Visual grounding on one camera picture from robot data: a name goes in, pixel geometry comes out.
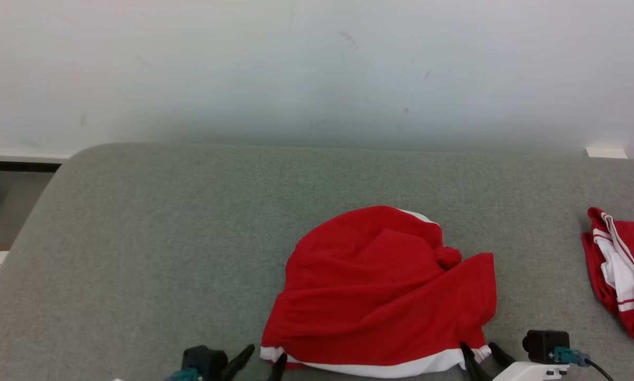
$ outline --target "black cable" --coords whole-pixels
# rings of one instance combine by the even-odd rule
[[[590,366],[593,366],[594,369],[596,369],[597,371],[599,371],[600,374],[604,375],[604,377],[608,380],[608,381],[614,381],[614,379],[612,379],[611,376],[609,376],[609,374],[606,373],[606,371],[604,369],[602,369],[602,367],[598,366],[596,364],[596,362],[590,360],[590,359],[585,359],[585,362],[587,364],[590,364]]]

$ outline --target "white wall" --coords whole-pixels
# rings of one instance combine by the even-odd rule
[[[634,157],[634,0],[0,0],[0,151]]]

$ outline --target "red cloth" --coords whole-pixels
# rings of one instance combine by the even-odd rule
[[[460,263],[459,251],[443,245],[438,224],[423,219],[366,207],[309,232],[286,264],[261,357],[276,360],[286,352],[290,362],[379,377],[460,364],[461,341],[485,358],[481,327],[493,318],[497,299],[493,254]]]
[[[634,222],[615,220],[597,207],[587,215],[592,232],[582,241],[592,289],[634,338]]]

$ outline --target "folded red garment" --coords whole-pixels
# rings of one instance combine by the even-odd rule
[[[592,289],[634,338],[634,222],[590,207],[592,232],[582,236]]]
[[[339,215],[290,256],[261,357],[397,378],[464,366],[462,341],[481,361],[497,301],[493,254],[460,260],[424,215],[389,206]]]

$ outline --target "gray floor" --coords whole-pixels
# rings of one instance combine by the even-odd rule
[[[13,244],[53,174],[0,171],[0,245]]]

